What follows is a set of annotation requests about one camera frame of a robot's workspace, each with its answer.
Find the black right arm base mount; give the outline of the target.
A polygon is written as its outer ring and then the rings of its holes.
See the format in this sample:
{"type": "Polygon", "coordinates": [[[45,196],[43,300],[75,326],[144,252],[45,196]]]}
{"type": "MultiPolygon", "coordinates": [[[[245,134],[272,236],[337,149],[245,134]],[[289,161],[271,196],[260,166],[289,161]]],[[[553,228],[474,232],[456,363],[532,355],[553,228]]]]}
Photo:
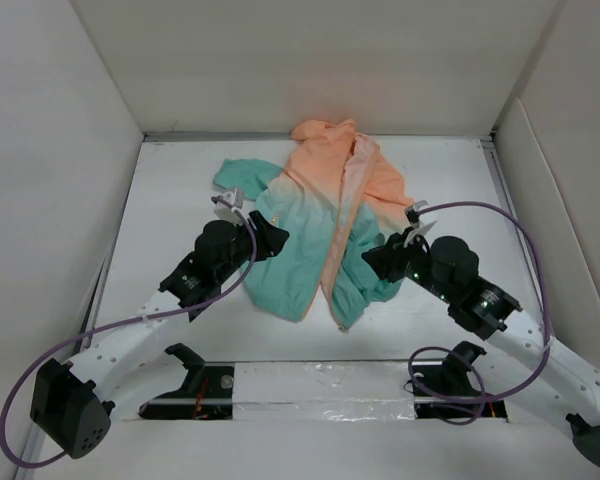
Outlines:
{"type": "Polygon", "coordinates": [[[413,376],[403,385],[403,389],[413,395],[415,417],[419,420],[436,419],[456,426],[466,426],[481,418],[506,419],[506,405],[502,400],[484,404],[451,404],[437,397],[431,397],[412,380],[416,378],[427,389],[443,396],[474,398],[480,395],[479,382],[470,369],[476,360],[485,355],[482,347],[462,341],[447,350],[439,358],[420,359],[416,353],[412,362],[413,376]]]}

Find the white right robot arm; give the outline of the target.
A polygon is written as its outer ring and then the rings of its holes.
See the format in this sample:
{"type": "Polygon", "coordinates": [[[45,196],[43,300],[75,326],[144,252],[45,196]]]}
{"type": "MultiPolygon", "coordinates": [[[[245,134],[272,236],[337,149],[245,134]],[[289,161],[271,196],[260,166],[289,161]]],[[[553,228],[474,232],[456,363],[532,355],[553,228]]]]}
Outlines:
{"type": "Polygon", "coordinates": [[[516,380],[515,366],[538,375],[517,393],[546,422],[562,429],[576,450],[600,468],[600,369],[546,336],[543,327],[502,288],[479,274],[479,258],[465,241],[443,236],[427,243],[394,234],[383,246],[362,255],[382,280],[407,278],[447,304],[449,316],[464,330],[513,358],[485,376],[499,388],[516,380]]]}

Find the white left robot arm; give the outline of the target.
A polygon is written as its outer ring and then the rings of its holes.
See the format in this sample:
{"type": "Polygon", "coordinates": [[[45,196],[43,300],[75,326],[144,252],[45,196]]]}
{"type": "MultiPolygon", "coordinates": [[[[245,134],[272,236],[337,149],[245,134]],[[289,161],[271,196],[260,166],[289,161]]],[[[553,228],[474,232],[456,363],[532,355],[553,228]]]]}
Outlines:
{"type": "Polygon", "coordinates": [[[31,419],[72,459],[96,448],[111,424],[163,394],[204,392],[205,362],[183,340],[190,323],[226,293],[251,262],[277,256],[289,233],[258,211],[236,223],[213,220],[193,250],[160,282],[139,321],[100,333],[64,363],[36,373],[31,419]]]}

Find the orange and teal gradient jacket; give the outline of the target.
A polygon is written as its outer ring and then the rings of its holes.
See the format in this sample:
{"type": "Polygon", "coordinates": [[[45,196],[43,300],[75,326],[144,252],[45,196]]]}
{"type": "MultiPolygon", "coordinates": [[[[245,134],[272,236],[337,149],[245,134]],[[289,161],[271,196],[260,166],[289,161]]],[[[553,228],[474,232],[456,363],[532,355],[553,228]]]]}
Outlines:
{"type": "Polygon", "coordinates": [[[245,287],[260,309],[292,322],[322,292],[335,323],[351,328],[374,302],[393,299],[399,282],[381,280],[363,260],[407,226],[413,204],[403,175],[352,119],[308,120],[292,132],[296,149],[284,166],[227,159],[213,178],[237,187],[289,238],[275,257],[256,263],[245,287]]]}

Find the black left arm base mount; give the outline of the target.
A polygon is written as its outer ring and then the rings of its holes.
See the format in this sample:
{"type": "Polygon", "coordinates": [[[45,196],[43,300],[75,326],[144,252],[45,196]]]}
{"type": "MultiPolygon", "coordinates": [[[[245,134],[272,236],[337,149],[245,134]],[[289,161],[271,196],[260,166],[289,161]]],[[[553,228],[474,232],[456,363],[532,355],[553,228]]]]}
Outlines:
{"type": "Polygon", "coordinates": [[[166,349],[186,370],[182,384],[139,408],[144,420],[232,420],[235,364],[206,362],[182,343],[166,349]]]}

